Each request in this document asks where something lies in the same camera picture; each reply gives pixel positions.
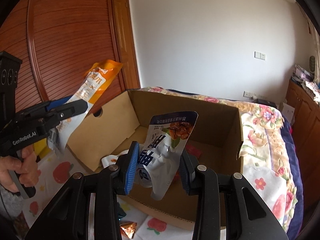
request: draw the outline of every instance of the barcode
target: barcode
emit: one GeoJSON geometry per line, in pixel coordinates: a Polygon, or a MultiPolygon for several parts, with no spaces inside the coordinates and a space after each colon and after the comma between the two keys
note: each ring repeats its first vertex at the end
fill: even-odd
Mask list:
{"type": "Polygon", "coordinates": [[[57,144],[57,139],[58,139],[57,133],[55,133],[55,131],[53,130],[50,130],[50,135],[48,139],[50,142],[57,144]]]}

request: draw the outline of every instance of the white towel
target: white towel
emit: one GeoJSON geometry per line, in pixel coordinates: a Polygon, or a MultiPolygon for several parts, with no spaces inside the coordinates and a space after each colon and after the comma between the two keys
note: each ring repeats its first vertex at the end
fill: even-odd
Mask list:
{"type": "MultiPolygon", "coordinates": [[[[148,216],[145,219],[136,232],[138,239],[142,240],[191,240],[192,235],[193,231],[168,225],[167,223],[151,216],[148,216]]],[[[220,231],[220,239],[226,239],[225,229],[220,231]]]]}
{"type": "Polygon", "coordinates": [[[67,148],[62,159],[53,151],[48,153],[38,163],[38,171],[41,174],[36,185],[36,195],[26,199],[22,208],[29,227],[73,173],[82,172],[86,175],[84,168],[67,148]]]}
{"type": "Polygon", "coordinates": [[[282,225],[287,198],[286,180],[267,167],[244,165],[243,175],[282,225]]]}

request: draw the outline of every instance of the white snack bag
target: white snack bag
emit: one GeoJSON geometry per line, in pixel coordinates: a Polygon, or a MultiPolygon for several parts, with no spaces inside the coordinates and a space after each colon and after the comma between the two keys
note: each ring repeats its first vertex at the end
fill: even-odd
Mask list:
{"type": "Polygon", "coordinates": [[[180,156],[196,123],[193,111],[155,115],[139,155],[135,183],[152,187],[151,197],[161,200],[176,174],[180,156]]]}

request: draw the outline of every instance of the orange snack bag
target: orange snack bag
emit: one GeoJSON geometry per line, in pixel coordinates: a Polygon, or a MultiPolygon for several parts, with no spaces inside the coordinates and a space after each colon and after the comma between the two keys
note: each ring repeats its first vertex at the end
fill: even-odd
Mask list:
{"type": "Polygon", "coordinates": [[[87,79],[92,79],[98,85],[101,84],[101,86],[89,99],[89,103],[94,104],[97,102],[103,92],[106,91],[106,89],[110,86],[116,75],[121,70],[122,66],[122,63],[107,59],[100,63],[94,63],[92,68],[84,74],[87,79]]]}
{"type": "Polygon", "coordinates": [[[83,114],[61,121],[56,128],[51,129],[52,133],[57,134],[57,136],[55,136],[56,140],[51,142],[50,148],[57,155],[63,153],[72,132],[81,124],[95,102],[110,86],[122,66],[122,63],[107,59],[93,64],[92,68],[85,73],[85,80],[81,87],[66,103],[83,99],[88,102],[88,109],[83,114]]]}

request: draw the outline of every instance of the camera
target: camera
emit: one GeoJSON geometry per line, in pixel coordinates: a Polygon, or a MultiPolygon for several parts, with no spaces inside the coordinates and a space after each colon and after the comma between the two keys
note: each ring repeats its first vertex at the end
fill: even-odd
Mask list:
{"type": "Polygon", "coordinates": [[[21,59],[5,51],[0,52],[0,131],[16,113],[15,90],[21,63],[21,59]]]}

